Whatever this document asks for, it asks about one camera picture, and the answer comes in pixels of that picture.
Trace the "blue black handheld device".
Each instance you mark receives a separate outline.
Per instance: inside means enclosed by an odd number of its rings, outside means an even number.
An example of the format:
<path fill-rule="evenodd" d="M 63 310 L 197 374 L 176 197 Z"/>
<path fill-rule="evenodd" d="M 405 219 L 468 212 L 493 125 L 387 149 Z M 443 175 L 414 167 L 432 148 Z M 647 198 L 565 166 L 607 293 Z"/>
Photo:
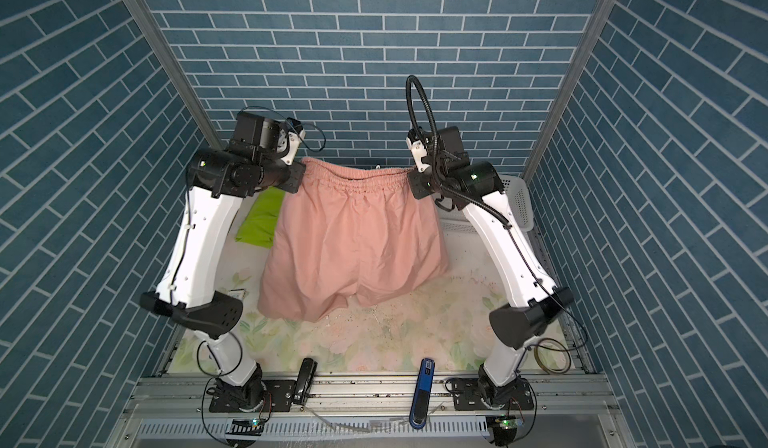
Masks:
<path fill-rule="evenodd" d="M 420 430 L 426 426 L 434 373 L 435 361 L 431 358 L 423 358 L 417 374 L 408 418 L 413 429 Z"/>

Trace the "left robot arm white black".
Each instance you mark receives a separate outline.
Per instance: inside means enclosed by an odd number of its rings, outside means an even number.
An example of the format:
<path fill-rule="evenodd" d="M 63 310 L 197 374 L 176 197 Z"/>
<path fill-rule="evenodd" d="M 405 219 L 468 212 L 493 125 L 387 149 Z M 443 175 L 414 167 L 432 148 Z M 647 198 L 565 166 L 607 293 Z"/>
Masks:
<path fill-rule="evenodd" d="M 139 301 L 143 309 L 193 331 L 217 365 L 215 378 L 248 405 L 260 399 L 261 371 L 233 332 L 243 303 L 216 290 L 216 269 L 245 198 L 269 187 L 297 192 L 305 167 L 295 162 L 295 154 L 293 148 L 199 150 L 185 171 L 184 213 L 169 266 Z"/>

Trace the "aluminium front rail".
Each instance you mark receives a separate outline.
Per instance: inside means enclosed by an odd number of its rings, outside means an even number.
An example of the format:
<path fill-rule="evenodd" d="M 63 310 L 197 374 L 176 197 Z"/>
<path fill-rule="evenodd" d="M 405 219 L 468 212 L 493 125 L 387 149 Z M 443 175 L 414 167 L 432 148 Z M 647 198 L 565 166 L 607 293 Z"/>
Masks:
<path fill-rule="evenodd" d="M 254 414 L 324 416 L 394 415 L 409 413 L 416 391 L 413 374 L 317 374 L 309 387 L 299 389 L 285 374 L 269 375 L 262 383 L 264 402 Z M 604 415 L 618 412 L 618 402 L 603 375 L 562 376 L 527 373 L 496 397 L 466 373 L 437 374 L 430 408 L 439 413 L 480 414 L 510 410 L 514 414 Z M 212 384 L 197 376 L 143 378 L 124 410 L 144 418 L 191 418 L 195 415 L 235 417 L 240 410 L 214 393 Z"/>

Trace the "lime green shorts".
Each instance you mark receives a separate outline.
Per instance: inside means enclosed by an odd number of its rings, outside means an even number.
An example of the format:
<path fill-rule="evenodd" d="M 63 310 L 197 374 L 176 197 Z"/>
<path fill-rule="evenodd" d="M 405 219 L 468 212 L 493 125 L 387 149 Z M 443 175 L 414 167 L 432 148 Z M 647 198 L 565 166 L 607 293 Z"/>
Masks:
<path fill-rule="evenodd" d="M 256 198 L 235 235 L 237 242 L 271 248 L 286 193 L 275 187 L 267 188 Z"/>

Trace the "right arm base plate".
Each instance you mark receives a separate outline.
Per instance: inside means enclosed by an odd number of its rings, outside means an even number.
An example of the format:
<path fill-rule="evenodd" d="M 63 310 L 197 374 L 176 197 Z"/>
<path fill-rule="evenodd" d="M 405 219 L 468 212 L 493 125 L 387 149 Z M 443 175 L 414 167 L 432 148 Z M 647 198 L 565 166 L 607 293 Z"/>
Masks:
<path fill-rule="evenodd" d="M 444 386 L 456 411 L 532 410 L 535 402 L 528 381 L 519 377 L 502 387 L 486 378 L 448 378 Z"/>

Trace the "pink shorts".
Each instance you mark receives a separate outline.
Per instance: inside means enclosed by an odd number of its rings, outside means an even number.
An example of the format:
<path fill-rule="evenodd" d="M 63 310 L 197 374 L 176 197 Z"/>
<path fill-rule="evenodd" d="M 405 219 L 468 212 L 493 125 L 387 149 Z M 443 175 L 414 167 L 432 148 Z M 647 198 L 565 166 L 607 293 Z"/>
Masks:
<path fill-rule="evenodd" d="M 357 169 L 306 157 L 285 196 L 261 278 L 259 312 L 317 322 L 349 298 L 370 307 L 442 276 L 449 256 L 434 203 L 406 168 Z"/>

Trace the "right green circuit board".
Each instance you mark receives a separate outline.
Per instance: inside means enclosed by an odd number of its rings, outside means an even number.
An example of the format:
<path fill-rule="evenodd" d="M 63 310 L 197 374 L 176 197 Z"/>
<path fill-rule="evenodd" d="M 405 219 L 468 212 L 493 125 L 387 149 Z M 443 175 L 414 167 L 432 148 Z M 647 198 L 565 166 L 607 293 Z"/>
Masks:
<path fill-rule="evenodd" d="M 493 427 L 499 430 L 517 430 L 520 421 L 513 416 L 499 416 L 493 419 Z"/>

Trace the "green circuit board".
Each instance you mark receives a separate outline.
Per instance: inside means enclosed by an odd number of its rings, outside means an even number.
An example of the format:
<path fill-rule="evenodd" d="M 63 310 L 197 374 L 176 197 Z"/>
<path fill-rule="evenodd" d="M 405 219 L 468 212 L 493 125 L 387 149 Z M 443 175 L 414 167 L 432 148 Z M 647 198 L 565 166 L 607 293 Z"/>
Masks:
<path fill-rule="evenodd" d="M 227 431 L 228 436 L 261 436 L 266 420 L 251 418 L 251 419 L 235 419 L 231 422 L 230 428 Z"/>
<path fill-rule="evenodd" d="M 520 421 L 513 416 L 499 416 L 493 419 L 493 427 L 499 430 L 517 430 Z"/>

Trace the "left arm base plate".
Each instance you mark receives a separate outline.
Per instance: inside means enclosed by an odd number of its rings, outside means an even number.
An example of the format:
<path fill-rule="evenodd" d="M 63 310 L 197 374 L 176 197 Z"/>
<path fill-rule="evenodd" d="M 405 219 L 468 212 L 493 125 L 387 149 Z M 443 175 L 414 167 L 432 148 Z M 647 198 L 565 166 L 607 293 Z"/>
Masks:
<path fill-rule="evenodd" d="M 260 380 L 246 387 L 230 387 L 215 380 L 206 389 L 211 413 L 288 412 L 296 382 L 289 379 Z"/>

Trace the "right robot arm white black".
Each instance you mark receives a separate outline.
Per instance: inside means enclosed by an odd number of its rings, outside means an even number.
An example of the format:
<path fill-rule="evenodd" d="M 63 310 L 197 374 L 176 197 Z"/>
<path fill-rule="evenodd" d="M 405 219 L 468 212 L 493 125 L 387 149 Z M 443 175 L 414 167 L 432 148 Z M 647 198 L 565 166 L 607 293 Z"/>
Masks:
<path fill-rule="evenodd" d="M 408 182 L 417 199 L 433 194 L 449 199 L 480 235 L 500 274 L 507 303 L 489 314 L 496 342 L 478 372 L 484 402 L 500 405 L 518 386 L 527 353 L 566 311 L 573 294 L 557 287 L 538 261 L 515 223 L 503 182 L 490 163 L 455 168 L 442 178 L 431 169 L 414 168 L 408 172 Z"/>

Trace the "left green circuit board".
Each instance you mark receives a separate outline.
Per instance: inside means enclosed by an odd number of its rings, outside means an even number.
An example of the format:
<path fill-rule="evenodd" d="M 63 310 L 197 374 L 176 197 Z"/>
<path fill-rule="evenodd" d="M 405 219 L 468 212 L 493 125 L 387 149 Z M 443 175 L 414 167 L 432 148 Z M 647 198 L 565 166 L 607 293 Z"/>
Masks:
<path fill-rule="evenodd" d="M 261 436 L 266 420 L 251 418 L 251 419 L 235 419 L 231 422 L 230 428 L 227 431 L 228 436 Z"/>

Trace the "white plastic laundry basket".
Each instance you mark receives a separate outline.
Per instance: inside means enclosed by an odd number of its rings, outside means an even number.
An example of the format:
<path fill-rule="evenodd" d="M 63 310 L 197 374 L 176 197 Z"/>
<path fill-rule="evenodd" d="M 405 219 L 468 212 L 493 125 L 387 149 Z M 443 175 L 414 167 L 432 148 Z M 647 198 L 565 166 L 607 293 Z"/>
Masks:
<path fill-rule="evenodd" d="M 530 193 L 525 181 L 520 177 L 509 175 L 501 175 L 500 178 L 517 224 L 523 232 L 530 232 L 535 222 Z"/>

